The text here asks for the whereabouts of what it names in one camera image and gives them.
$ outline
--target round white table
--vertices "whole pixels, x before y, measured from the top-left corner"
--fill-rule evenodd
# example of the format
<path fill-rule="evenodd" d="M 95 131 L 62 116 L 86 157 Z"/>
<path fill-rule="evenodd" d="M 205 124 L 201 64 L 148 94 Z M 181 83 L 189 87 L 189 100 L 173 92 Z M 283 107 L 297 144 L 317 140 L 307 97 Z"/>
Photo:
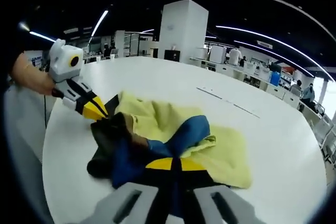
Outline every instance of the round white table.
<path fill-rule="evenodd" d="M 253 184 L 233 190 L 264 222 L 304 223 L 325 197 L 325 167 L 314 134 L 299 111 L 276 97 L 220 73 L 146 57 L 93 62 L 81 75 L 103 102 L 125 90 L 195 105 L 210 123 L 242 132 Z M 56 101 L 43 150 L 44 189 L 55 224 L 79 223 L 113 191 L 108 180 L 94 179 L 86 170 L 97 149 L 91 123 Z"/>

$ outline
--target person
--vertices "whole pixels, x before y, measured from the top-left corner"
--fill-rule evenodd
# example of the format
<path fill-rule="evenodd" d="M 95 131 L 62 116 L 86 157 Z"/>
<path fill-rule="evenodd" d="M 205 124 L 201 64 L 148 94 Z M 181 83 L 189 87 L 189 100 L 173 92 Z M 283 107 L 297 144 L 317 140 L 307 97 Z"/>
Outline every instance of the person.
<path fill-rule="evenodd" d="M 244 67 L 244 62 L 246 61 L 246 56 L 244 56 L 241 60 L 240 60 L 240 62 L 239 62 L 239 66 L 241 66 L 241 67 Z"/>
<path fill-rule="evenodd" d="M 304 102 L 305 104 L 310 104 L 312 101 L 315 99 L 315 92 L 313 89 L 313 83 L 309 84 L 309 87 L 307 87 L 303 92 L 302 92 L 302 99 L 301 101 Z"/>
<path fill-rule="evenodd" d="M 15 82 L 40 94 L 52 94 L 55 83 L 48 73 L 34 67 L 24 52 L 12 57 L 16 59 L 9 63 L 7 72 Z"/>
<path fill-rule="evenodd" d="M 298 89 L 301 91 L 301 85 L 302 85 L 302 82 L 298 80 L 296 84 L 293 84 L 292 86 L 290 86 L 289 91 L 291 91 L 292 89 Z"/>
<path fill-rule="evenodd" d="M 104 57 L 110 57 L 111 49 L 107 44 L 104 45 Z"/>
<path fill-rule="evenodd" d="M 301 90 L 301 85 L 302 85 L 301 80 L 298 80 L 296 84 L 293 84 L 292 86 L 290 86 L 289 91 L 299 97 L 301 95 L 301 91 L 302 91 Z"/>

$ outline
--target chair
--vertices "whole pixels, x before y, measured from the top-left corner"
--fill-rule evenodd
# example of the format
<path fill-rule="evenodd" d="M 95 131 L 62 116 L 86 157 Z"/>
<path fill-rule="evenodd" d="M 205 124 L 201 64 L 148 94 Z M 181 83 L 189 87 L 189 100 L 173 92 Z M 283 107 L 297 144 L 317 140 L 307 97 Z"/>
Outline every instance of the chair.
<path fill-rule="evenodd" d="M 264 66 L 260 66 L 260 73 L 259 77 L 265 81 L 269 81 L 269 78 L 271 76 L 271 72 L 269 68 L 265 68 Z"/>
<path fill-rule="evenodd" d="M 325 156 L 324 161 L 329 160 L 333 167 L 336 167 L 336 134 L 334 131 L 331 131 L 326 139 L 324 149 L 322 150 L 323 155 Z"/>
<path fill-rule="evenodd" d="M 290 92 L 293 93 L 294 95 L 296 95 L 297 97 L 301 96 L 301 90 L 297 89 L 295 87 L 292 87 L 291 90 L 290 90 Z"/>
<path fill-rule="evenodd" d="M 313 133 L 319 143 L 321 149 L 327 140 L 328 134 L 333 129 L 334 124 L 327 115 L 324 115 L 322 119 L 313 127 Z"/>
<path fill-rule="evenodd" d="M 244 72 L 246 72 L 247 74 L 254 74 L 254 72 L 256 71 L 256 65 L 254 65 L 251 62 L 244 62 Z"/>

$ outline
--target blue cloth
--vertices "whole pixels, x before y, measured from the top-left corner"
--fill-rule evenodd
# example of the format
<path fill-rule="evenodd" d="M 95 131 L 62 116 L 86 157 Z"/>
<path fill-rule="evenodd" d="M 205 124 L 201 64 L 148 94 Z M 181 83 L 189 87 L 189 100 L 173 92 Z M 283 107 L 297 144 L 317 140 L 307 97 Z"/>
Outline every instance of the blue cloth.
<path fill-rule="evenodd" d="M 112 185 L 118 188 L 141 175 L 147 164 L 165 157 L 180 157 L 189 147 L 196 146 L 210 135 L 210 126 L 204 115 L 193 116 L 186 120 L 168 142 L 148 140 L 149 151 L 133 151 L 126 139 L 120 139 L 114 152 L 112 162 Z"/>
<path fill-rule="evenodd" d="M 309 99 L 310 102 L 312 102 L 314 99 L 315 99 L 315 92 L 314 90 L 313 91 L 310 91 L 310 88 L 307 87 L 303 93 L 302 93 L 302 99 Z"/>

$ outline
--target black cloth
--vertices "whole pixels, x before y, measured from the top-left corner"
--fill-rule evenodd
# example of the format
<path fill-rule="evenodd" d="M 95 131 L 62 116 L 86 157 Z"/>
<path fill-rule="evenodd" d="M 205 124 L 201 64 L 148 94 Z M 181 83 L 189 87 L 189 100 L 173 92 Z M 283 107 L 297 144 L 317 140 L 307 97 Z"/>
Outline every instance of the black cloth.
<path fill-rule="evenodd" d="M 244 66 L 244 61 L 246 61 L 245 59 L 241 59 L 239 62 L 239 66 L 243 67 Z"/>
<path fill-rule="evenodd" d="M 111 156 L 114 151 L 113 136 L 116 133 L 120 133 L 124 129 L 124 133 L 127 131 L 125 122 L 121 114 L 113 116 L 116 107 L 119 105 L 118 95 L 112 98 L 105 104 L 105 108 L 108 112 L 109 118 L 107 120 L 98 121 L 91 124 L 91 131 L 94 139 L 97 142 L 98 148 L 92 159 L 87 165 L 88 173 L 95 178 L 110 178 L 112 170 Z"/>

